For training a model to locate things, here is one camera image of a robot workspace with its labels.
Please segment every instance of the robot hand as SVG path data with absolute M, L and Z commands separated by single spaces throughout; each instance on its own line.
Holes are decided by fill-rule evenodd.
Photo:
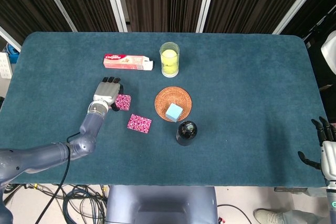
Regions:
M 109 78 L 104 77 L 94 93 L 93 103 L 90 105 L 89 111 L 93 104 L 101 104 L 107 106 L 108 109 L 119 111 L 119 108 L 115 104 L 117 95 L 123 94 L 123 86 L 119 81 L 120 78 L 114 78 L 112 76 Z
M 315 125 L 317 136 L 321 146 L 321 163 L 306 158 L 303 152 L 298 152 L 302 162 L 306 165 L 322 170 L 324 177 L 329 180 L 336 180 L 336 128 L 329 122 L 319 117 L 320 122 L 312 119 Z

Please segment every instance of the blue table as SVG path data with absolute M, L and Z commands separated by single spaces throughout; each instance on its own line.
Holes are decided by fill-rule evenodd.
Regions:
M 159 48 L 180 46 L 180 72 L 161 74 Z M 145 55 L 152 71 L 105 69 L 106 53 Z M 325 116 L 309 57 L 295 36 L 189 33 L 33 33 L 0 113 L 0 147 L 29 148 L 76 133 L 98 83 L 120 77 L 130 111 L 109 112 L 96 151 L 73 161 L 65 183 L 320 187 L 311 118 Z M 155 112 L 156 94 L 184 88 L 187 119 L 198 127 L 187 147 L 178 124 Z M 131 113 L 152 120 L 148 134 L 127 129 Z M 58 183 L 65 166 L 22 174 L 16 183 Z

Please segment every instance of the glass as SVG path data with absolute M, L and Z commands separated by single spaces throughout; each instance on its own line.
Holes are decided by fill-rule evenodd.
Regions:
M 161 72 L 166 77 L 174 77 L 179 73 L 180 48 L 174 42 L 166 42 L 160 48 Z

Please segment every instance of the floor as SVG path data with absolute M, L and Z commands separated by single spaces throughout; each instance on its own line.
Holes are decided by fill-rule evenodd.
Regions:
M 0 96 L 5 97 L 8 86 L 9 80 L 0 78 Z M 50 188 L 51 191 L 56 189 L 53 185 L 44 186 Z M 92 187 L 96 191 L 101 191 L 98 185 L 93 185 Z M 65 189 L 71 190 L 69 186 L 65 186 Z M 317 198 L 309 197 L 305 194 L 276 193 L 270 187 L 215 187 L 215 189 L 217 204 L 231 204 L 239 207 L 253 224 L 258 223 L 253 217 L 253 211 L 258 208 L 273 209 L 275 211 L 297 209 L 323 217 L 329 213 L 328 202 L 325 197 Z M 38 190 L 21 188 L 7 206 L 13 213 L 14 224 L 35 223 L 49 199 L 49 196 L 42 194 Z M 84 210 L 85 208 L 87 209 L 89 215 L 88 203 L 83 208 Z M 84 223 L 82 217 L 75 211 L 70 211 L 70 215 L 76 223 Z M 218 215 L 226 221 L 226 224 L 249 223 L 240 211 L 229 206 L 219 207 Z M 54 200 L 40 223 L 65 223 L 57 201 Z

